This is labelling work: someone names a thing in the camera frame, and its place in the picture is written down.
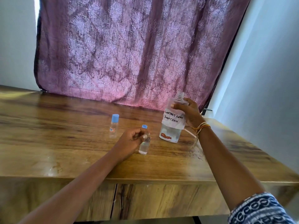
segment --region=right arm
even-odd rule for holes
[[[205,120],[197,104],[189,98],[185,100],[189,102],[189,106],[174,104],[173,108],[185,112],[187,123],[197,128]],[[210,127],[204,127],[200,131],[199,142],[230,210],[246,198],[265,191],[261,183],[234,157]]]

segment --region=small bottle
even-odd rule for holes
[[[111,120],[111,124],[110,124],[110,135],[109,135],[110,138],[116,138],[118,119],[119,119],[119,114],[112,115],[112,120]]]
[[[163,140],[177,143],[181,131],[185,128],[185,113],[170,107],[172,104],[176,103],[188,105],[188,102],[184,100],[184,95],[184,92],[178,91],[175,97],[171,97],[167,101],[160,131],[160,138]]]
[[[142,128],[147,129],[147,125],[142,125]],[[146,133],[147,138],[145,139],[144,142],[141,143],[139,147],[139,153],[142,155],[146,155],[147,151],[149,150],[149,145],[150,145],[150,133]]]

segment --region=wall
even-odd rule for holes
[[[39,90],[34,0],[0,0],[0,85]]]
[[[264,1],[214,113],[215,119],[297,173],[298,25],[299,0]]]

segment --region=pink curtain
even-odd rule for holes
[[[35,77],[50,92],[202,108],[249,0],[41,0]]]

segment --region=white paper label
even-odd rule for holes
[[[183,130],[186,124],[185,113],[181,113],[181,111],[177,111],[175,109],[169,110],[166,108],[164,111],[162,124],[168,127]]]

